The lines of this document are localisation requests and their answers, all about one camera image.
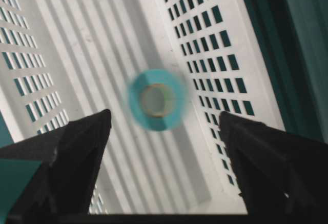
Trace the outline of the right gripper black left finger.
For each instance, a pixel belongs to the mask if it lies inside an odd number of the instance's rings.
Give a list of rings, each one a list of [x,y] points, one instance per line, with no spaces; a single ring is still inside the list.
[[[87,214],[111,130],[102,110],[1,148],[1,223]]]

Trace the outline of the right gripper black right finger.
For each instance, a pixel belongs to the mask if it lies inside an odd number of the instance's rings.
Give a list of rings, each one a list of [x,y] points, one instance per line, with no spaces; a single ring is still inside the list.
[[[226,111],[219,128],[249,215],[327,223],[327,144]]]

